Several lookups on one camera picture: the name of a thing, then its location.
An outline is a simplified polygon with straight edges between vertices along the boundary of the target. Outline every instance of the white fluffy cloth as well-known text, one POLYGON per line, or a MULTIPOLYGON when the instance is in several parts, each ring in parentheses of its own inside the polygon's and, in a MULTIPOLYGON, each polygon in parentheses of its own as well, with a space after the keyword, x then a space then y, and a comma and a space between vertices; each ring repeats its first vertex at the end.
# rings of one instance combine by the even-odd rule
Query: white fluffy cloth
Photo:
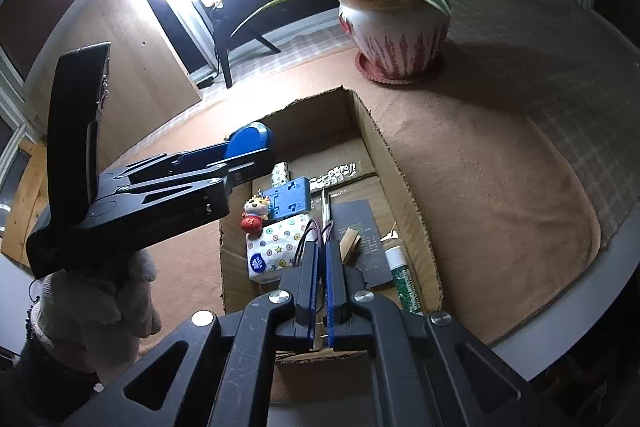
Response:
POLYGON ((44 278, 31 323, 45 348, 66 366, 98 374, 107 385, 138 356, 140 339, 158 333, 151 300, 156 267, 146 250, 133 253, 121 288, 99 276, 60 270, 44 278))

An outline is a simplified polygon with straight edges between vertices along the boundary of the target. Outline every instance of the cardboard box flap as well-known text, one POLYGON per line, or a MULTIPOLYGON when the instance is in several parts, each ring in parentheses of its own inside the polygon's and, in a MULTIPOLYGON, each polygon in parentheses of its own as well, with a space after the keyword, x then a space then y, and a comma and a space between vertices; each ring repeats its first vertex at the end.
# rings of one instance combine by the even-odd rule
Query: cardboard box flap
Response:
POLYGON ((420 286, 418 293, 424 298, 423 305, 427 310, 437 310, 442 307, 442 284, 424 217, 369 109, 355 92, 350 93, 353 97, 354 117, 359 124, 362 139, 376 166, 386 199, 396 217, 399 235, 406 245, 417 275, 414 282, 420 286))
POLYGON ((271 149, 276 157, 352 128, 344 93, 341 87, 325 91, 260 118, 273 132, 271 149))

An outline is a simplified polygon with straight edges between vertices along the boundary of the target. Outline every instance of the ceramic flower pot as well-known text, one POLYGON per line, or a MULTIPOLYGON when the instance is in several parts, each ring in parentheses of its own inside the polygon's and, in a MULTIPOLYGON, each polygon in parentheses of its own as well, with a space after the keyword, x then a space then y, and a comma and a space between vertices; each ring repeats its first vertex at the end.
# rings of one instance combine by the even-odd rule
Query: ceramic flower pot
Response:
POLYGON ((383 76, 426 71, 447 37, 451 17, 422 0, 338 0, 340 26, 383 76))

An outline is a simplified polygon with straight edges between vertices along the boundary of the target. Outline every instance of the wooden board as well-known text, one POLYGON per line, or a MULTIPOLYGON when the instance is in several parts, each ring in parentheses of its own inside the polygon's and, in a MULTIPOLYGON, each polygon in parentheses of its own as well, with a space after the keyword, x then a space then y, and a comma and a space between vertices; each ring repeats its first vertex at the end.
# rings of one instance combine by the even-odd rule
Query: wooden board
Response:
POLYGON ((49 203, 47 195, 47 147, 28 140, 20 148, 31 155, 24 170, 2 238, 0 251, 18 263, 29 266, 26 242, 40 214, 49 203))
POLYGON ((34 80, 26 100, 31 121, 47 121, 58 57, 105 41, 111 41, 111 63, 98 141, 100 170, 200 101, 146 0, 91 0, 34 80))

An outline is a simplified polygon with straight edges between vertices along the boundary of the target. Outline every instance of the pink plant saucer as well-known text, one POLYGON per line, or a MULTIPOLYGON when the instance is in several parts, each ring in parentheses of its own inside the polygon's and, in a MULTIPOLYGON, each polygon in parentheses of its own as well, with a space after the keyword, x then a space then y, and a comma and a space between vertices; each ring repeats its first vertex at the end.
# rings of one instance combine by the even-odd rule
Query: pink plant saucer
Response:
POLYGON ((431 80, 433 78, 433 75, 435 73, 438 73, 444 66, 445 58, 444 54, 440 52, 429 63, 424 73, 417 74, 415 76, 412 76, 411 78, 406 78, 404 80, 394 80, 392 78, 387 78, 360 51, 356 55, 354 62, 356 69, 360 71, 362 76, 364 76, 367 80, 372 80, 373 82, 378 82, 380 84, 392 84, 393 86, 407 86, 408 84, 418 84, 420 82, 428 82, 429 80, 431 80))

